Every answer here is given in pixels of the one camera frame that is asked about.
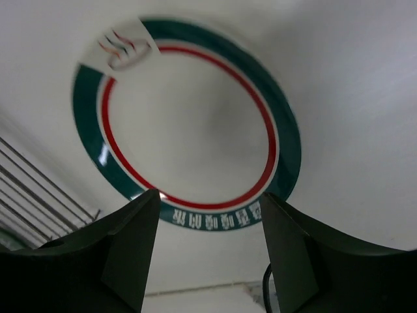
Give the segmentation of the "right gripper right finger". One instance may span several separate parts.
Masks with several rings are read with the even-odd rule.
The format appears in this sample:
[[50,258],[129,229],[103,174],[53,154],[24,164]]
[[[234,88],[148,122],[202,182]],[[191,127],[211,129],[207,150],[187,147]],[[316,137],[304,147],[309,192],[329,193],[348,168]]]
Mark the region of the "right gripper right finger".
[[336,230],[264,193],[263,230],[280,312],[415,312],[416,251]]

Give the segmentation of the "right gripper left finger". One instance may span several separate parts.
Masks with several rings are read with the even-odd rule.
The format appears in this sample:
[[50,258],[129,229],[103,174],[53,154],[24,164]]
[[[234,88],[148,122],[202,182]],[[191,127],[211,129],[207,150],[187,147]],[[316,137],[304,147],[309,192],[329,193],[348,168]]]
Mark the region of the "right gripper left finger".
[[141,312],[160,216],[147,190],[39,248],[1,246],[2,312]]

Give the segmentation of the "green red rimmed plate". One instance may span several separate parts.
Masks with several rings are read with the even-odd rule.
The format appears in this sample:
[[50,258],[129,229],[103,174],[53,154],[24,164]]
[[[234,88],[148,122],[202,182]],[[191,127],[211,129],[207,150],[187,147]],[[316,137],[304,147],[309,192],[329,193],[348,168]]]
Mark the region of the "green red rimmed plate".
[[72,87],[79,138],[105,180],[197,231],[261,221],[261,195],[293,192],[295,115],[266,67],[227,35],[174,18],[137,18],[86,47]]

